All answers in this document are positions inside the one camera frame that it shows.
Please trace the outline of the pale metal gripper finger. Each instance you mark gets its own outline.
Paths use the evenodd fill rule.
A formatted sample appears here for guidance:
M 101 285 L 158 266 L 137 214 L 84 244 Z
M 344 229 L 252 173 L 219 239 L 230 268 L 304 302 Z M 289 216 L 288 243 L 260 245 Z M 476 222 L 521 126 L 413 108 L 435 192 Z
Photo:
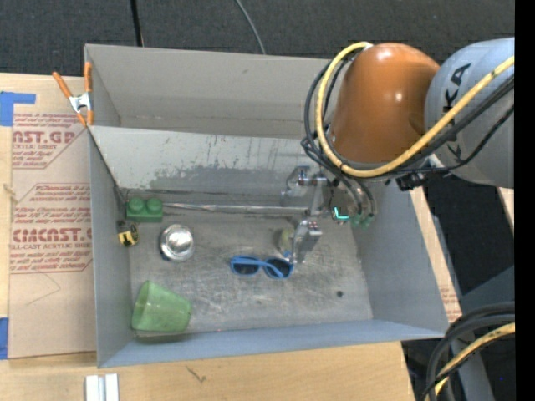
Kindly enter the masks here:
M 300 221 L 293 232 L 292 237 L 292 260 L 294 263 L 303 263 L 306 256 L 315 248 L 318 240 L 323 235 L 316 220 Z
M 284 190 L 281 192 L 281 205 L 297 207 L 306 203 L 306 197 L 312 185 L 310 166 L 296 166 L 286 179 Z

